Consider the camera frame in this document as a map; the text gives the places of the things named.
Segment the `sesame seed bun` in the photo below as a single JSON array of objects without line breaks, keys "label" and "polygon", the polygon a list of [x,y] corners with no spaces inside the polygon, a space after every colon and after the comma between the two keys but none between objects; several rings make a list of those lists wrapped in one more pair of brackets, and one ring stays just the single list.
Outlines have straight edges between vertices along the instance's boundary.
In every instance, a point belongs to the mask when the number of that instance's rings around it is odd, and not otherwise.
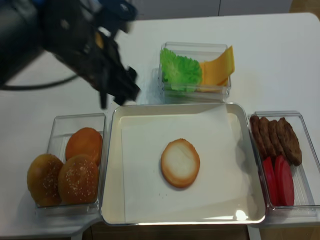
[{"label": "sesame seed bun", "polygon": [[56,206],[61,203],[58,175],[63,165],[51,154],[42,154],[31,163],[26,184],[31,197],[40,207]]},{"label": "sesame seed bun", "polygon": [[174,187],[190,186],[196,180],[199,169],[199,155],[185,139],[170,142],[161,155],[162,175]]},{"label": "sesame seed bun", "polygon": [[100,165],[102,137],[99,132],[90,127],[81,128],[74,133],[65,147],[65,159],[68,161],[77,155],[88,155],[97,166]]},{"label": "sesame seed bun", "polygon": [[58,191],[66,204],[94,203],[98,195],[99,170],[88,155],[70,158],[58,176]]}]

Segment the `white table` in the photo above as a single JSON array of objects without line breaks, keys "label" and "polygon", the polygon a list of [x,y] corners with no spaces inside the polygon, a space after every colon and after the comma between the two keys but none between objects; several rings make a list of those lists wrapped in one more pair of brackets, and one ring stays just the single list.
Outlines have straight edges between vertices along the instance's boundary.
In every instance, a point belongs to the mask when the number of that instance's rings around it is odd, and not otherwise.
[{"label": "white table", "polygon": [[[235,73],[229,102],[247,113],[297,110],[320,153],[320,23],[310,13],[136,21],[117,42],[124,64],[139,74],[138,104],[153,104],[151,79],[165,42],[233,45]],[[68,77],[71,71],[49,53],[16,76],[11,84],[39,84]],[[116,104],[109,106],[108,120]],[[0,237],[66,236],[81,232],[99,216],[37,219],[27,190],[27,170],[45,153],[55,116],[101,112],[99,98],[77,79],[48,90],[0,91]],[[316,217],[271,219],[265,224],[320,223]]]}]

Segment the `cheese slice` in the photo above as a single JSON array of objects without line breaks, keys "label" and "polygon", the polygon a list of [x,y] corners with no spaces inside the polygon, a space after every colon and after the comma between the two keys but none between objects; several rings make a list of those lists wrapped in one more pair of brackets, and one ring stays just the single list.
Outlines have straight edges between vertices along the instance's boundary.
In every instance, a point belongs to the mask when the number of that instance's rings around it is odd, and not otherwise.
[{"label": "cheese slice", "polygon": [[[217,59],[200,62],[202,82],[200,86],[226,86],[229,76],[235,71],[233,47],[229,47]],[[201,92],[210,92],[209,89],[198,89]]]}]

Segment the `lettuce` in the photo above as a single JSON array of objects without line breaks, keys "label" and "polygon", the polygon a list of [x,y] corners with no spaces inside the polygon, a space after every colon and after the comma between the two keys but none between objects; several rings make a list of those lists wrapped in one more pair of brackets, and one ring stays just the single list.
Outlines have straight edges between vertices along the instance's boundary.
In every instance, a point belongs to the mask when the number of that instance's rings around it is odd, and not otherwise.
[{"label": "lettuce", "polygon": [[173,51],[164,48],[160,52],[160,63],[163,79],[171,85],[172,90],[194,92],[196,85],[202,81],[202,70],[196,60],[177,56]]}]

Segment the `red tomato slice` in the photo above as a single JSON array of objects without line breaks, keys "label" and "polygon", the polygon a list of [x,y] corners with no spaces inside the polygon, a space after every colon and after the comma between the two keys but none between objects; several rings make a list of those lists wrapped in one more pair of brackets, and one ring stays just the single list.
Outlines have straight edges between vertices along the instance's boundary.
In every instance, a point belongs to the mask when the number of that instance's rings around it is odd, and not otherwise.
[{"label": "red tomato slice", "polygon": [[285,158],[280,155],[275,160],[275,178],[279,203],[282,206],[293,206],[295,203],[294,181],[291,169]]},{"label": "red tomato slice", "polygon": [[266,177],[266,182],[269,189],[270,201],[274,206],[278,206],[279,198],[278,198],[277,183],[276,183],[276,178],[275,178],[275,173],[272,166],[271,158],[268,157],[266,160],[263,161],[262,164],[263,164],[264,174]]}]

